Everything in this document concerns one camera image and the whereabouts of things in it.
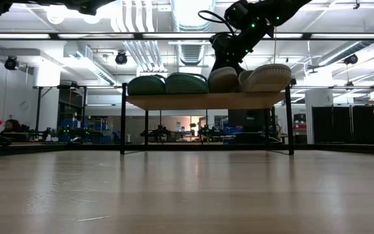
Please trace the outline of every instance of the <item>wall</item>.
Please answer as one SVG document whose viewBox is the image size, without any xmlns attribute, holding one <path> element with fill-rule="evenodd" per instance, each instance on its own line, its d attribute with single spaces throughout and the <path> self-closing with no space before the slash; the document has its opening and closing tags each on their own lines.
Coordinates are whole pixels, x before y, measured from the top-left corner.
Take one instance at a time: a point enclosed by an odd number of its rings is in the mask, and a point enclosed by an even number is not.
<svg viewBox="0 0 374 234">
<path fill-rule="evenodd" d="M 0 119 L 12 115 L 21 124 L 35 126 L 37 90 L 32 89 L 34 77 L 22 71 L 8 71 L 0 63 Z"/>
</svg>

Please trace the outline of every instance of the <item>wooden shelf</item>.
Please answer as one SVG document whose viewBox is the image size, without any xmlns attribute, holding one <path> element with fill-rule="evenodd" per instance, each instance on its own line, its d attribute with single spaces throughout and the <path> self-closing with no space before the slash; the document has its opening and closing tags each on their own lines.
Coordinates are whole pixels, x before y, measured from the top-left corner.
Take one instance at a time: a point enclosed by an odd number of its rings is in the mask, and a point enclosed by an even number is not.
<svg viewBox="0 0 374 234">
<path fill-rule="evenodd" d="M 150 111 L 266 109 L 285 99 L 284 92 L 128 96 L 127 102 Z"/>
</svg>

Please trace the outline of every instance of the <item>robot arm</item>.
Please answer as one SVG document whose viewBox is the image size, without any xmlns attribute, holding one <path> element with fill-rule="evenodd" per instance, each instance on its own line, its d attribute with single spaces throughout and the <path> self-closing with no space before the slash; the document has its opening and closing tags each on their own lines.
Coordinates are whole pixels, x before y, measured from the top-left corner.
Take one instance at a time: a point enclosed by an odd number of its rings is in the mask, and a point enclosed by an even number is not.
<svg viewBox="0 0 374 234">
<path fill-rule="evenodd" d="M 240 34 L 217 33 L 210 42 L 216 61 L 212 71 L 226 66 L 236 73 L 243 71 L 239 66 L 242 59 L 268 34 L 274 36 L 274 28 L 287 22 L 297 11 L 311 0 L 265 0 L 248 3 L 240 0 L 225 12 L 224 23 L 241 30 Z"/>
</svg>

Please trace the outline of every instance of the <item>ceiling light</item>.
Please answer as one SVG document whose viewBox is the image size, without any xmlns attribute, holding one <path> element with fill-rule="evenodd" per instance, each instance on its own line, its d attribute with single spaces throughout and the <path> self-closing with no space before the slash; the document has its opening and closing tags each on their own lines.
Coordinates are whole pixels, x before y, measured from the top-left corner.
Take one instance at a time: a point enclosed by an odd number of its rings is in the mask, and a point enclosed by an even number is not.
<svg viewBox="0 0 374 234">
<path fill-rule="evenodd" d="M 178 42 L 168 42 L 169 45 L 171 46 L 207 46 L 207 45 L 211 45 L 210 42 L 207 42 L 207 41 L 202 41 L 202 42 L 182 42 L 182 41 L 178 41 Z"/>
<path fill-rule="evenodd" d="M 212 37 L 214 33 L 199 33 L 199 32 L 174 32 L 174 33 L 145 33 L 143 35 L 146 39 L 154 38 L 169 38 L 171 39 L 202 39 L 207 40 Z"/>
<path fill-rule="evenodd" d="M 89 89 L 113 89 L 115 86 L 87 86 Z"/>
<path fill-rule="evenodd" d="M 302 33 L 275 33 L 274 38 L 288 39 L 288 38 L 301 38 L 303 37 Z"/>
<path fill-rule="evenodd" d="M 22 33 L 0 33 L 0 39 L 50 39 L 48 34 L 36 33 L 36 34 L 22 34 Z"/>
<path fill-rule="evenodd" d="M 61 39 L 109 39 L 109 38 L 124 38 L 124 39 L 134 39 L 134 35 L 131 33 L 74 33 L 74 34 L 59 34 Z"/>
<path fill-rule="evenodd" d="M 99 23 L 101 21 L 101 18 L 98 17 L 98 16 L 89 16 L 89 15 L 84 15 L 83 16 L 83 20 L 86 22 L 86 23 L 89 23 L 89 24 L 96 24 L 96 23 Z"/>
<path fill-rule="evenodd" d="M 87 107 L 113 107 L 113 106 L 122 106 L 122 104 L 87 104 Z M 133 106 L 133 104 L 127 103 L 126 106 Z"/>
<path fill-rule="evenodd" d="M 366 39 L 374 39 L 374 33 L 359 33 L 359 34 L 347 34 L 347 33 L 329 33 L 329 34 L 318 34 L 315 33 L 311 36 L 311 38 L 314 39 L 328 39 L 328 38 L 366 38 Z"/>
<path fill-rule="evenodd" d="M 47 6 L 44 9 L 47 12 L 47 20 L 54 25 L 62 23 L 68 15 L 68 9 L 63 5 Z"/>
</svg>

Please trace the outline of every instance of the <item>ceiling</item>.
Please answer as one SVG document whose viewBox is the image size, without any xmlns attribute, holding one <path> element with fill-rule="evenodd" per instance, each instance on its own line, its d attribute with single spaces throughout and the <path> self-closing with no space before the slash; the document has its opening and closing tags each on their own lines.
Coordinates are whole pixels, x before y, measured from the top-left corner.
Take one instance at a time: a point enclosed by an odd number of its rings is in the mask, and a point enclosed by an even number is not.
<svg viewBox="0 0 374 234">
<path fill-rule="evenodd" d="M 216 0 L 215 13 L 223 15 L 224 11 L 233 1 Z M 353 9 L 355 1 L 329 1 L 329 0 L 313 0 L 308 5 L 304 6 L 292 19 L 277 28 L 278 32 L 374 32 L 374 1 L 360 1 L 360 8 Z M 171 6 L 169 0 L 153 0 L 153 26 L 155 31 L 170 32 L 173 31 L 173 24 L 171 19 Z M 135 27 L 135 9 L 133 23 Z M 211 32 L 226 31 L 226 27 L 222 24 L 213 23 Z M 82 16 L 76 14 L 68 14 L 65 20 L 60 24 L 52 24 L 47 20 L 47 11 L 38 5 L 17 5 L 10 9 L 10 12 L 0 16 L 0 32 L 68 32 L 68 33 L 83 33 L 83 32 L 114 32 L 110 26 L 110 16 L 105 14 L 105 17 L 96 24 L 89 24 L 84 21 Z M 137 64 L 134 59 L 129 56 L 126 65 L 118 66 L 114 59 L 118 50 L 125 49 L 122 41 L 84 41 L 77 42 L 79 47 L 88 46 L 93 51 L 93 59 L 106 70 L 108 73 L 115 76 L 118 82 L 127 82 L 137 73 Z M 308 56 L 319 58 L 338 47 L 350 45 L 352 42 L 341 41 L 261 41 L 253 49 L 253 53 L 245 57 L 242 66 L 248 70 L 255 69 L 263 64 L 273 63 L 274 55 L 276 55 L 275 62 L 284 63 L 293 69 L 293 73 L 297 78 L 298 84 L 303 84 L 306 76 L 310 75 L 309 70 L 304 69 L 298 62 L 306 62 L 309 65 L 311 61 L 307 59 Z M 0 49 L 39 49 L 49 56 L 57 59 L 64 66 L 72 69 L 73 73 L 62 72 L 62 79 L 73 79 L 81 83 L 92 83 L 95 85 L 98 82 L 97 77 L 88 71 L 87 68 L 73 66 L 69 63 L 70 58 L 64 57 L 63 49 L 66 42 L 21 42 L 21 41 L 0 41 Z M 169 45 L 167 41 L 158 41 L 158 48 L 164 66 L 168 72 L 177 71 L 177 56 L 176 47 Z M 203 75 L 210 73 L 212 63 L 214 61 L 212 55 L 214 54 L 211 46 L 206 45 L 205 59 L 201 63 L 204 66 L 201 69 Z M 350 79 L 367 75 L 374 72 L 374 44 L 357 52 L 359 62 L 352 68 L 349 67 L 348 76 Z M 343 85 L 347 80 L 346 66 L 344 64 L 335 63 L 327 67 L 333 74 L 333 82 L 338 85 Z"/>
</svg>

